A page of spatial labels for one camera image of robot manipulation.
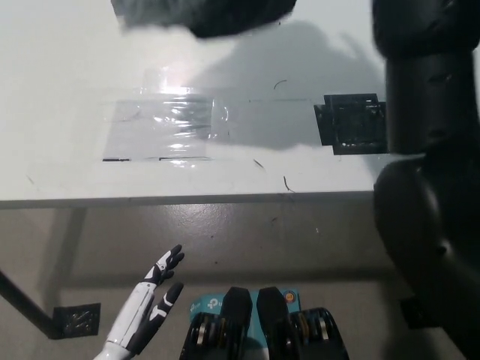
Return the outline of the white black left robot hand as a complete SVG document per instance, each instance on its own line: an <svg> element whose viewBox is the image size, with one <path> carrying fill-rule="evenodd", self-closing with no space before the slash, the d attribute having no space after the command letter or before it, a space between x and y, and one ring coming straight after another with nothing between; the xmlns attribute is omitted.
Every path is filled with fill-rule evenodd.
<svg viewBox="0 0 480 360"><path fill-rule="evenodd" d="M184 259L182 246L168 250L134 287L110 329L97 359L132 359L138 356L157 334L184 284L174 283L155 303L155 290L174 275Z"/></svg>

